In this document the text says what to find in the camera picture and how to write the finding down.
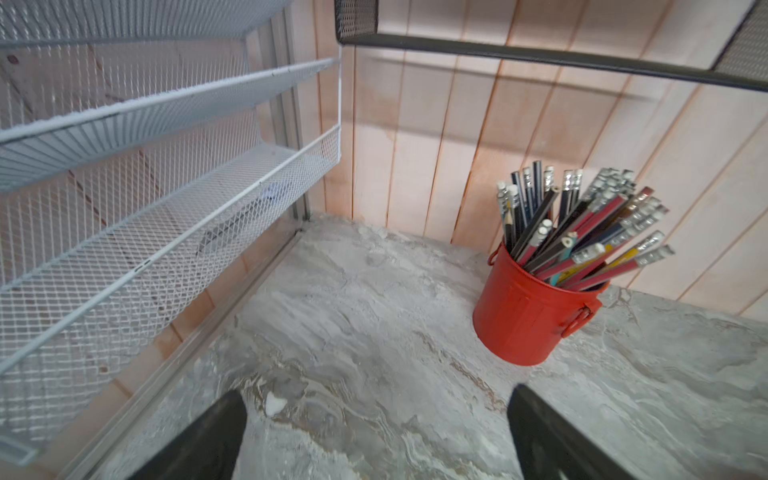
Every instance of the white mesh shelf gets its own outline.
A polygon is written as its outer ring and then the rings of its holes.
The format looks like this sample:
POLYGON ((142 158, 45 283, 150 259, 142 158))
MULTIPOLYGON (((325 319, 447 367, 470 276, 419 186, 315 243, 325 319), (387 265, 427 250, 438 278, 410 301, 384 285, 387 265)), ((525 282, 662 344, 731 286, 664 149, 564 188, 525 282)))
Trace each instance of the white mesh shelf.
POLYGON ((2 0, 0 48, 241 38, 290 0, 2 0))
POLYGON ((335 62, 327 58, 225 78, 0 131, 0 192, 255 107, 335 62))
POLYGON ((339 125, 258 144, 0 287, 5 431, 53 439, 338 162, 339 125))

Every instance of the red bucket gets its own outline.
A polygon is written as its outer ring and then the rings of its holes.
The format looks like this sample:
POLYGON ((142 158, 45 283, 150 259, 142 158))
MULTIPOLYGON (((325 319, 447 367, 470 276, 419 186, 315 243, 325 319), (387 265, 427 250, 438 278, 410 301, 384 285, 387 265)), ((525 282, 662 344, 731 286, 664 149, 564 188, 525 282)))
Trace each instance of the red bucket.
POLYGON ((544 362, 603 306, 598 295, 608 283, 587 292, 554 287, 523 270, 502 245, 488 265, 493 269, 472 314, 475 331, 496 356, 516 365, 544 362))

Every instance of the marble countertop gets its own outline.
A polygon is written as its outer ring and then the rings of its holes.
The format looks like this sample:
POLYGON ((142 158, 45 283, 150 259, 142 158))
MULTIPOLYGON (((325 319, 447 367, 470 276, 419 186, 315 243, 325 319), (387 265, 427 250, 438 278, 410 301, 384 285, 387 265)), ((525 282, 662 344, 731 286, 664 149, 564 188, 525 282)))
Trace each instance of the marble countertop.
POLYGON ((526 382, 637 478, 768 478, 768 325, 613 288, 536 367, 472 328, 489 267, 336 218, 304 238, 102 478, 125 478, 228 389, 236 478, 521 478, 505 405, 526 382))

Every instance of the black metal shelf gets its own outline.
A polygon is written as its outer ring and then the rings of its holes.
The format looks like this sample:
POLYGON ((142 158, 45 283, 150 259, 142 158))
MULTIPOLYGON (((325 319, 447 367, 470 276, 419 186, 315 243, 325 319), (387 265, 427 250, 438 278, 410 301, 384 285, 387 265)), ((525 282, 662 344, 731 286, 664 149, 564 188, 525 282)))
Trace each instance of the black metal shelf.
POLYGON ((745 17, 736 34, 731 38, 716 67, 711 70, 672 65, 634 58, 594 55, 577 51, 556 51, 542 48, 509 47, 468 41, 442 40, 439 38, 415 37, 410 35, 389 35, 378 33, 378 0, 336 0, 336 39, 341 45, 361 47, 394 48, 399 50, 430 51, 451 55, 472 55, 479 57, 500 58, 503 60, 531 61, 560 65, 565 67, 590 68, 593 70, 615 71, 626 74, 650 77, 670 78, 691 81, 700 84, 720 85, 742 88, 744 90, 768 91, 768 81, 763 76, 747 77, 722 71, 723 60, 738 57, 738 71, 763 74, 768 71, 768 54, 761 58, 745 58, 755 51, 768 52, 768 2, 759 0, 745 17), (740 33, 748 31, 750 45, 740 43, 740 33), (759 40, 765 42, 765 48, 755 48, 755 31, 759 40))

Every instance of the white spot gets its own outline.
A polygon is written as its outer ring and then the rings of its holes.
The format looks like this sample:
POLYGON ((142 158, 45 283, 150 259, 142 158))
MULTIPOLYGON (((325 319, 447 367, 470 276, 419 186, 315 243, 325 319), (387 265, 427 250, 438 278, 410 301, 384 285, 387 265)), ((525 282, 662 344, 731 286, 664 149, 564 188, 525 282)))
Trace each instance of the white spot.
POLYGON ((268 417, 274 417, 283 411, 287 403, 288 400, 281 399, 280 397, 274 396, 272 392, 268 392, 266 394, 266 402, 264 403, 264 413, 266 413, 266 416, 268 417))

